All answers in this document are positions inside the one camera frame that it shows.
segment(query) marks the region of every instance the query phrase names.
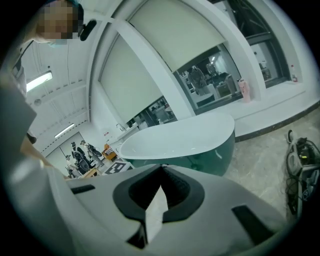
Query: pink bottle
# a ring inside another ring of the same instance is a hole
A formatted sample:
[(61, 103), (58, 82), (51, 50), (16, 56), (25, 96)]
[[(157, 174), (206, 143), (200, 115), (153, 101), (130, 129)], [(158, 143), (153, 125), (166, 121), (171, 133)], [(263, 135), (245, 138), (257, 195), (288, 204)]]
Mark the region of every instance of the pink bottle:
[(240, 87), (244, 102), (248, 103), (251, 101), (250, 99), (250, 88), (248, 82), (245, 81), (243, 78), (238, 80), (238, 85)]

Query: face mask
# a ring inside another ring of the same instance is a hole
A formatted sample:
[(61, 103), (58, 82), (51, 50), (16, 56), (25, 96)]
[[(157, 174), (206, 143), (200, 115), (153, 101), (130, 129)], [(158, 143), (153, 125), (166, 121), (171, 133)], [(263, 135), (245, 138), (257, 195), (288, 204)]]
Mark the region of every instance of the face mask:
[(57, 39), (55, 42), (49, 42), (48, 45), (52, 48), (58, 48), (60, 46), (66, 46), (68, 44), (67, 39)]

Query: orange object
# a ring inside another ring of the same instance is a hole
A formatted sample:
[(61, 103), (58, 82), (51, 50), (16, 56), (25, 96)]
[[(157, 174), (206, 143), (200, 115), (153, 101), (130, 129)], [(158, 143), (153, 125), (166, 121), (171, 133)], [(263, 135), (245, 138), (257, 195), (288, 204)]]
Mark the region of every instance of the orange object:
[(104, 151), (101, 152), (101, 154), (104, 156), (105, 159), (112, 160), (113, 158), (117, 157), (117, 154), (115, 152), (112, 152), (111, 154), (107, 154), (107, 150), (110, 149), (110, 146), (108, 144), (104, 145)]

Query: beige floor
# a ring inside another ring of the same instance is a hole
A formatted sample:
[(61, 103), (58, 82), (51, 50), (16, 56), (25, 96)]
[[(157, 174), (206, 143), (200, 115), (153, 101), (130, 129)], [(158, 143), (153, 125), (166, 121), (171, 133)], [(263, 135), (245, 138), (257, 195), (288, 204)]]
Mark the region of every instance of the beige floor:
[(290, 218), (285, 193), (288, 150), (287, 132), (307, 137), (320, 146), (320, 107), (305, 117), (268, 134), (235, 144), (231, 164), (224, 177), (239, 183)]

